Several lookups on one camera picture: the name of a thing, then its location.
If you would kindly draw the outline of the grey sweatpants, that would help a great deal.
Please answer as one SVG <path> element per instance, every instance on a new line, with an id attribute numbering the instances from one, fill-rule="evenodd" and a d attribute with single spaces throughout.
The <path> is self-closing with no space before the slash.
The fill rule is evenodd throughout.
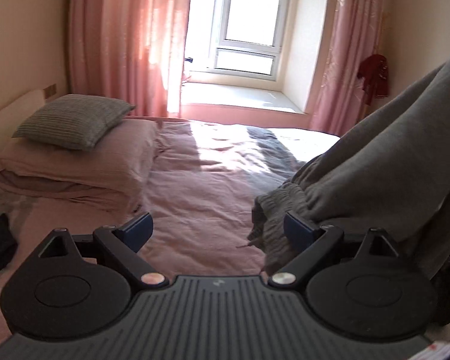
<path id="1" fill-rule="evenodd" d="M 249 244 L 272 275 L 296 255 L 294 212 L 362 236 L 384 229 L 427 277 L 450 255 L 450 58 L 255 199 Z"/>

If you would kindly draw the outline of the folded pink blanket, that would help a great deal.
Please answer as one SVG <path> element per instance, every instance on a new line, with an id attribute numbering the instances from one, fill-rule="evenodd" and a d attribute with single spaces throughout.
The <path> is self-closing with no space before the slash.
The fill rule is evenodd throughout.
<path id="1" fill-rule="evenodd" d="M 157 135 L 156 122 L 126 119 L 90 151 L 14 138 L 0 153 L 0 188 L 128 215 L 143 205 Z"/>

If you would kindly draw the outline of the grey striped pillow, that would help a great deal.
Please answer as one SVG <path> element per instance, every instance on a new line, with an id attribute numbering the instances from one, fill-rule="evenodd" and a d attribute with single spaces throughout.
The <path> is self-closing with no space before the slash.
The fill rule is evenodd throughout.
<path id="1" fill-rule="evenodd" d="M 134 109 L 130 103 L 115 98 L 67 94 L 28 117 L 13 137 L 88 151 Z"/>

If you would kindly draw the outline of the pink duvet on bed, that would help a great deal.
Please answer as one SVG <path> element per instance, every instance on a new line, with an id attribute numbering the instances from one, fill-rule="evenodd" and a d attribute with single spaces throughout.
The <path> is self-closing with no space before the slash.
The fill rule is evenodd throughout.
<path id="1" fill-rule="evenodd" d="M 280 186 L 337 141 L 333 135 L 295 128 L 155 122 L 153 164 L 139 211 L 103 211 L 0 188 L 0 213 L 9 217 L 18 244 L 13 260 L 0 271 L 0 293 L 51 230 L 87 234 L 146 212 L 153 217 L 153 236 L 139 254 L 164 275 L 257 274 L 263 253 L 247 244 L 255 197 Z M 8 336 L 0 310 L 0 343 Z"/>

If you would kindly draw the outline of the cream padded headboard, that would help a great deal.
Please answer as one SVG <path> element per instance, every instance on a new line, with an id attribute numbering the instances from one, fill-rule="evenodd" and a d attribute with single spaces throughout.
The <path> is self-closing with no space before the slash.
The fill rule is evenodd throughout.
<path id="1" fill-rule="evenodd" d="M 0 110 L 0 152 L 18 126 L 45 105 L 43 90 L 32 90 Z"/>

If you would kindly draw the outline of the dark red hanging garment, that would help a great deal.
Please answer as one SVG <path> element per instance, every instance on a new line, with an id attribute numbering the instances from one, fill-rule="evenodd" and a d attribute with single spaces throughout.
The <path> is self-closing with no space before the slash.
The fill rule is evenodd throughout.
<path id="1" fill-rule="evenodd" d="M 389 66 L 384 55 L 373 54 L 360 63 L 357 78 L 363 79 L 364 103 L 370 106 L 375 98 L 389 96 Z"/>

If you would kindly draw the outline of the right pink curtain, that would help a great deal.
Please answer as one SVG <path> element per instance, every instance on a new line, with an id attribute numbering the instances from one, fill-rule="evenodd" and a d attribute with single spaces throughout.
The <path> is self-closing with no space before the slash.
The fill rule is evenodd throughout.
<path id="1" fill-rule="evenodd" d="M 359 120 L 365 93 L 359 65 L 373 55 L 385 0 L 337 0 L 331 43 L 310 128 L 341 136 Z"/>

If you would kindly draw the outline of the pink curtain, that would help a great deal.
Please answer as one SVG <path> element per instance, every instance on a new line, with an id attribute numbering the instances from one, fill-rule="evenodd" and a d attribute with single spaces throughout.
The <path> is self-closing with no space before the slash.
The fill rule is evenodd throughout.
<path id="1" fill-rule="evenodd" d="M 191 0 L 70 0 L 70 88 L 129 102 L 137 116 L 181 113 Z"/>
<path id="2" fill-rule="evenodd" d="M 359 65 L 373 55 L 385 0 L 337 0 L 331 43 L 310 128 L 341 136 L 359 120 L 365 93 Z"/>

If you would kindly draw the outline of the left pink curtain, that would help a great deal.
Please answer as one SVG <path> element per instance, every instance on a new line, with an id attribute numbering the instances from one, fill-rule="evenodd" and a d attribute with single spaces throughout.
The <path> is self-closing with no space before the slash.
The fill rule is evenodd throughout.
<path id="1" fill-rule="evenodd" d="M 70 88 L 129 102 L 137 116 L 181 113 L 191 0 L 70 0 Z"/>

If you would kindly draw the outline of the white framed window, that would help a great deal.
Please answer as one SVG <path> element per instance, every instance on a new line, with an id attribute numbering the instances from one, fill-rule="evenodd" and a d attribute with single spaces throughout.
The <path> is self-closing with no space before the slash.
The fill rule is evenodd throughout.
<path id="1" fill-rule="evenodd" d="M 277 77 L 289 0 L 191 0 L 185 72 Z"/>

